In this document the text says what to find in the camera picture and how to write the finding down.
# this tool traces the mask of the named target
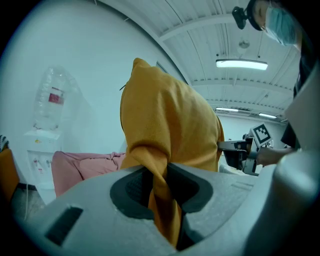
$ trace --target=blue surgical mask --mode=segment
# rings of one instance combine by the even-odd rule
[[[265,17],[266,34],[283,46],[295,45],[298,41],[295,22],[285,10],[269,6]]]

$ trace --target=white water cooler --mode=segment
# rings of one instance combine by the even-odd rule
[[[63,133],[33,129],[24,134],[28,169],[34,185],[47,205],[56,198],[51,164],[56,151],[62,150]]]

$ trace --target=plastic water bottle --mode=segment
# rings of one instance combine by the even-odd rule
[[[70,75],[63,67],[51,66],[46,70],[35,96],[33,127],[51,131],[59,128],[70,87]]]

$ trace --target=ceiling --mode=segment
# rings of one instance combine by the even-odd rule
[[[240,30],[231,12],[249,0],[101,0],[142,27],[168,54],[186,82],[212,106],[284,118],[293,98],[300,53],[282,46],[247,22]],[[239,53],[239,43],[249,47]],[[217,59],[268,63],[267,70],[217,68]]]

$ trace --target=orange object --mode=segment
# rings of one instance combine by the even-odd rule
[[[148,207],[158,230],[176,246],[181,209],[166,183],[167,164],[217,172],[221,123],[190,86],[139,58],[122,93],[120,119],[127,142],[121,168],[143,165],[153,173]]]
[[[10,149],[0,152],[0,189],[4,198],[10,202],[19,183],[14,158]]]

